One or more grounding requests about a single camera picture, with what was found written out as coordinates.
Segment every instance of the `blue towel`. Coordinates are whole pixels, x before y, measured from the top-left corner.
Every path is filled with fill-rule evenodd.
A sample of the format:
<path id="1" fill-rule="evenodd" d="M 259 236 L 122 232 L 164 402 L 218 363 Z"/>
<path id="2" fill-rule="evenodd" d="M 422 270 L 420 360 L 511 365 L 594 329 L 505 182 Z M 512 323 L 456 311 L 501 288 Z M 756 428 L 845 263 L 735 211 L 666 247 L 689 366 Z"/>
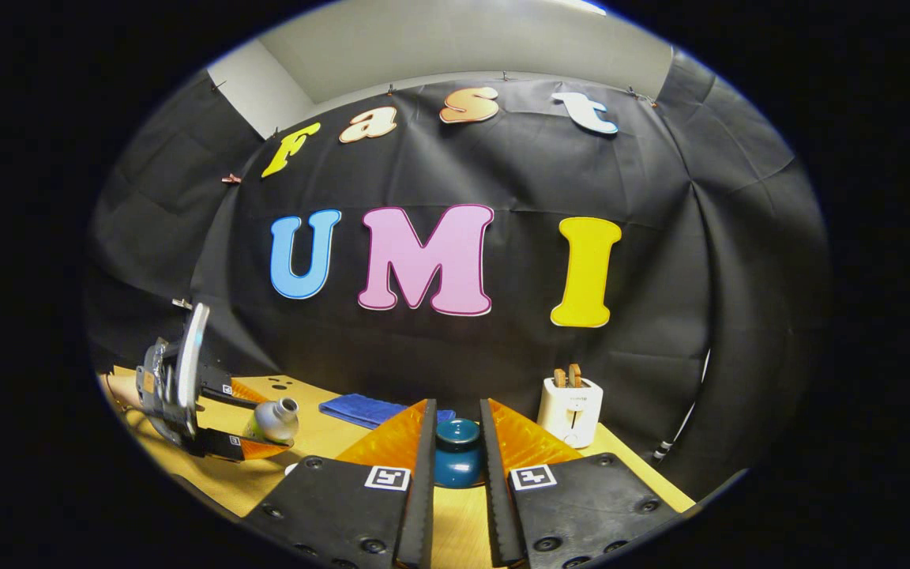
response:
<path id="1" fill-rule="evenodd" d="M 351 424 L 358 424 L 365 428 L 376 428 L 390 418 L 395 417 L 400 411 L 407 409 L 407 406 L 398 403 L 388 403 L 364 397 L 357 393 L 341 395 L 325 403 L 318 405 L 318 410 L 325 415 L 349 421 Z M 438 409 L 438 422 L 444 422 L 455 418 L 455 411 L 450 409 Z"/>

